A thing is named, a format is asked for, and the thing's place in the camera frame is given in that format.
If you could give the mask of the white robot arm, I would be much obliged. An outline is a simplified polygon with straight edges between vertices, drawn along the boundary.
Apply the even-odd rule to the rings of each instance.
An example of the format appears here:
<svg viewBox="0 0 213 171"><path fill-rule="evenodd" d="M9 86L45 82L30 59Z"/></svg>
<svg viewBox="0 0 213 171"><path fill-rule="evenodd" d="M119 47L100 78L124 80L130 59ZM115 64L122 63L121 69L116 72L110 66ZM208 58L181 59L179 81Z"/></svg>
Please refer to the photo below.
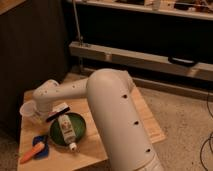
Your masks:
<svg viewBox="0 0 213 171"><path fill-rule="evenodd" d="M45 116L57 100L85 98L113 171L164 171L132 100L134 87L128 72L100 69L74 82L46 81L33 99Z"/></svg>

